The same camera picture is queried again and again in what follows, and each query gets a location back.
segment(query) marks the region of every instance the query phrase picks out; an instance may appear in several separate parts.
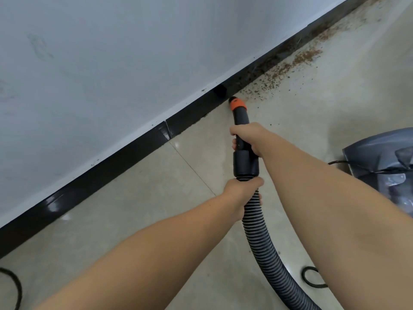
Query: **scattered dirt particles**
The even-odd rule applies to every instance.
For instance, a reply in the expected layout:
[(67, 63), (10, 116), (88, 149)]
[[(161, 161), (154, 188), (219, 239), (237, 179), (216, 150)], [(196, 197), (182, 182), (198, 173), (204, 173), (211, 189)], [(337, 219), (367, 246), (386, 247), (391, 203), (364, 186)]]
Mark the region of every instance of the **scattered dirt particles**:
[(377, 3), (383, 3), (389, 0), (367, 0), (357, 9), (345, 16), (339, 22), (326, 29), (326, 25), (321, 25), (316, 30), (312, 31), (313, 35), (317, 35), (311, 40), (301, 51), (298, 51), (292, 62), (281, 62), (270, 71), (264, 73), (258, 81), (254, 83), (256, 86), (248, 85), (242, 90), (246, 95), (254, 94), (255, 99), (262, 100), (261, 93), (271, 91), (280, 86), (282, 80), (287, 76), (287, 73), (299, 71), (306, 65), (312, 63), (323, 53), (323, 43), (331, 37), (342, 31), (352, 31), (368, 23), (368, 10), (371, 6)]

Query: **hand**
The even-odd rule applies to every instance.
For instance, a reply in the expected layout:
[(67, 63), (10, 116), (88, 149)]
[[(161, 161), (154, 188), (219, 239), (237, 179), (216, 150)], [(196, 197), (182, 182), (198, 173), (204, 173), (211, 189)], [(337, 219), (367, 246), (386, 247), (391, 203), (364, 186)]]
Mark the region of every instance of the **hand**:
[(244, 206), (251, 199), (258, 187), (263, 186), (264, 180), (261, 177), (255, 177), (250, 181), (239, 181), (235, 178), (230, 179), (225, 185), (222, 197), (235, 207), (235, 218), (237, 221), (244, 217)]
[[(259, 123), (250, 123), (246, 125), (233, 125), (230, 127), (232, 136), (238, 135), (242, 140), (251, 145), (252, 151), (262, 157), (262, 146), (265, 145), (266, 139), (272, 134)], [(233, 149), (235, 150), (235, 139), (233, 139)]]

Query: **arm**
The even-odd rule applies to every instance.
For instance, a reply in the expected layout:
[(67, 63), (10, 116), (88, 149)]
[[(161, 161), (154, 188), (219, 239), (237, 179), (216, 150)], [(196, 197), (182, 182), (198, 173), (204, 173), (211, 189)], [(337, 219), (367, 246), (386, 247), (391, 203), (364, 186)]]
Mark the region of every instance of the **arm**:
[(262, 184), (230, 180), (222, 195), (138, 231), (36, 309), (166, 308)]
[(230, 131), (263, 158), (294, 230), (346, 310), (411, 308), (411, 217), (257, 123)]

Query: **black baseboard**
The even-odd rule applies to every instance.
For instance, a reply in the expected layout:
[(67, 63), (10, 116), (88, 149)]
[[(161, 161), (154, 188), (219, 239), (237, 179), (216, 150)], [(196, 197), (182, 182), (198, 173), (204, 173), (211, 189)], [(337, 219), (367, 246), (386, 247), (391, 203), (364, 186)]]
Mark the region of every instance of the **black baseboard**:
[(0, 228), (0, 258), (44, 229), (54, 220), (125, 172), (128, 168), (179, 135), (230, 96), (276, 66), (294, 51), (355, 10), (366, 0), (347, 0), (279, 46), (258, 58), (213, 90), (189, 104), (129, 145), (100, 162), (65, 187)]

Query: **left hand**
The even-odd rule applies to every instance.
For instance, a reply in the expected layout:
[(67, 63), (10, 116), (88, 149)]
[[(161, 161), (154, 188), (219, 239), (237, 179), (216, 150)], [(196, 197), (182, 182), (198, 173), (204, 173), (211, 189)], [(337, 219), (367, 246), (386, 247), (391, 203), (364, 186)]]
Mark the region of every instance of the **left hand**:
[(237, 221), (244, 217), (244, 206), (251, 199), (258, 187), (263, 186), (264, 180), (261, 177), (255, 177), (250, 181), (239, 181), (235, 178), (230, 179), (225, 185), (223, 197), (235, 206), (235, 215)]

